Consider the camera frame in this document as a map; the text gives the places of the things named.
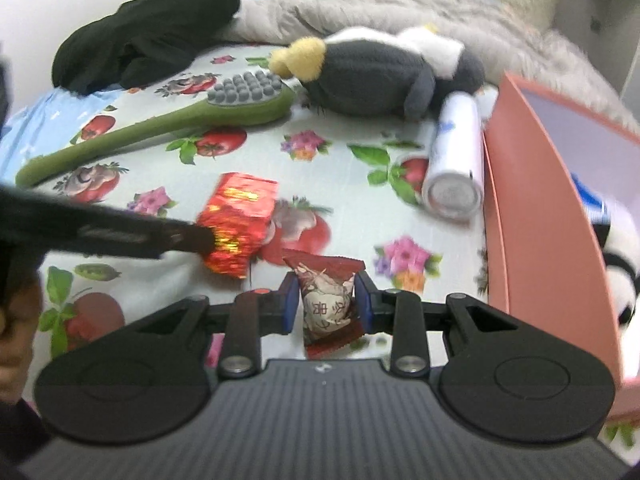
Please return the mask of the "person's left hand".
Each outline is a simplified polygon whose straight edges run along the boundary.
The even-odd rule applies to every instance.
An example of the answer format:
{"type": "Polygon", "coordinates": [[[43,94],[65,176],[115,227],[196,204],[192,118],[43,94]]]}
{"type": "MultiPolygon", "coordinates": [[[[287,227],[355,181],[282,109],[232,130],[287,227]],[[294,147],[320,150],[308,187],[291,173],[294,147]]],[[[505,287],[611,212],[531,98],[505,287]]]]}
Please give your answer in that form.
{"type": "Polygon", "coordinates": [[[21,399],[41,312],[40,277],[35,273],[1,306],[0,394],[3,403],[17,404],[21,399]]]}

